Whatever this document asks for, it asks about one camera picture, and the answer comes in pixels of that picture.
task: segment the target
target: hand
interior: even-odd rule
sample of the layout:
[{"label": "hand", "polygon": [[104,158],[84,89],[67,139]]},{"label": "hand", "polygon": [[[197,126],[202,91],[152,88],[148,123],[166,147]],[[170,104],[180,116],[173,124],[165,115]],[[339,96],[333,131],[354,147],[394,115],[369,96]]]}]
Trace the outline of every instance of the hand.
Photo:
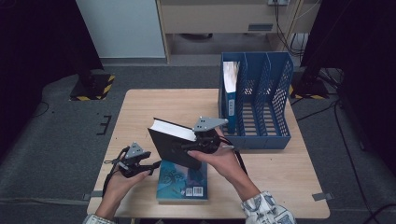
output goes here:
[{"label": "hand", "polygon": [[[218,135],[224,136],[219,128],[216,131]],[[205,154],[195,150],[188,153],[198,161],[204,161],[212,165],[220,175],[224,176],[233,185],[242,201],[260,194],[259,189],[242,170],[233,150],[222,147],[224,145],[224,143],[221,143],[219,149],[213,154]]]},{"label": "hand", "polygon": [[96,210],[96,215],[98,217],[105,218],[107,220],[113,219],[116,214],[117,209],[120,206],[121,200],[125,197],[128,191],[138,182],[148,176],[150,171],[139,173],[130,178],[126,178],[120,172],[116,172],[111,176],[108,182],[106,194],[102,199],[98,209]]}]

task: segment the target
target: wooden table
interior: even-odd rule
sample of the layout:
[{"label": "wooden table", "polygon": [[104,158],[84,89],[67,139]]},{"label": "wooden table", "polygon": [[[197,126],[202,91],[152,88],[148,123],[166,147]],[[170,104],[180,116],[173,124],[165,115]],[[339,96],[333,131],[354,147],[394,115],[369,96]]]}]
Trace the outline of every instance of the wooden table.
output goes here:
[{"label": "wooden table", "polygon": [[[120,151],[136,141],[151,151],[141,164],[160,160],[148,128],[153,118],[165,119],[192,127],[199,116],[218,117],[217,89],[130,90],[120,110],[104,160],[117,158]],[[315,202],[312,194],[321,193],[312,162],[291,106],[287,103],[286,120],[291,139],[283,150],[243,152],[248,174],[260,190],[270,191],[277,203],[287,207],[297,218],[327,218],[326,201]],[[102,190],[110,164],[103,164],[94,190]],[[208,202],[204,204],[158,204],[155,199],[159,170],[147,177],[126,195],[117,217],[148,218],[245,218],[233,186],[208,167]],[[94,213],[101,198],[91,198],[87,212]]]}]

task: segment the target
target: yellow and black hazard tape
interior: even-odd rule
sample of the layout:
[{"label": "yellow and black hazard tape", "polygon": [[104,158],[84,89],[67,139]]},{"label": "yellow and black hazard tape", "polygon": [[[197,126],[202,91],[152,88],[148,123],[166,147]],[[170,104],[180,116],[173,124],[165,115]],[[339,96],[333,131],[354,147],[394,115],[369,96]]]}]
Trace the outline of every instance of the yellow and black hazard tape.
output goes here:
[{"label": "yellow and black hazard tape", "polygon": [[108,81],[106,83],[105,88],[103,89],[103,93],[101,95],[97,96],[76,96],[76,97],[70,97],[71,101],[90,101],[90,100],[104,100],[107,97],[108,92],[110,91],[111,85],[113,84],[115,76],[110,76],[108,78]]},{"label": "yellow and black hazard tape", "polygon": [[289,87],[289,95],[290,98],[292,99],[301,99],[301,98],[306,98],[306,99],[328,99],[329,95],[328,94],[299,94],[294,92],[293,87],[290,85]]}]

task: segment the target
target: gray carpet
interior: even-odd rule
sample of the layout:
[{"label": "gray carpet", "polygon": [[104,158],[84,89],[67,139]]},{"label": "gray carpet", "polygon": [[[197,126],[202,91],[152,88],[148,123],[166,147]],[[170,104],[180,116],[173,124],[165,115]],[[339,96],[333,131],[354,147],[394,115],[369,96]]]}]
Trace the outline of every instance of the gray carpet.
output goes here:
[{"label": "gray carpet", "polygon": [[[63,78],[43,90],[43,102],[48,106],[40,104],[36,117],[26,125],[0,166],[0,199],[60,199],[81,203],[82,195],[91,192],[95,185],[125,92],[129,89],[216,88],[219,85],[218,66],[125,66],[107,67],[106,70],[116,78],[103,101],[69,101],[77,76]],[[326,100],[304,99],[296,103],[293,110],[296,118],[302,118],[336,99],[336,95]],[[387,203],[396,203],[395,176],[373,152],[360,149],[359,139],[345,112],[337,108],[337,114],[367,203],[373,211]],[[105,135],[97,135],[104,130],[100,125],[106,122],[104,116],[111,116],[110,125]],[[320,185],[324,192],[332,193],[334,199],[328,201],[329,218],[299,219],[298,222],[362,223],[370,214],[333,109],[303,119],[299,125]],[[0,203],[0,223],[80,223],[86,216],[86,209],[86,203]],[[383,211],[377,216],[378,223],[395,223],[395,212],[395,207]]]}]

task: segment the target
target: person's left hand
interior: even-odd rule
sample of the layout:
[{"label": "person's left hand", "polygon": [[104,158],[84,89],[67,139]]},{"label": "person's left hand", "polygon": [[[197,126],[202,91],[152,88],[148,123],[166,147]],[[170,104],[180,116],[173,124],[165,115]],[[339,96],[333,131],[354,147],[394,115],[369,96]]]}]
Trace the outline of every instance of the person's left hand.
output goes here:
[{"label": "person's left hand", "polygon": [[126,178],[121,172],[117,171],[111,176],[108,182],[105,196],[102,199],[96,215],[107,220],[113,219],[117,209],[120,206],[121,200],[125,197],[128,191],[138,182],[142,181],[149,175],[150,171],[145,171]]}]

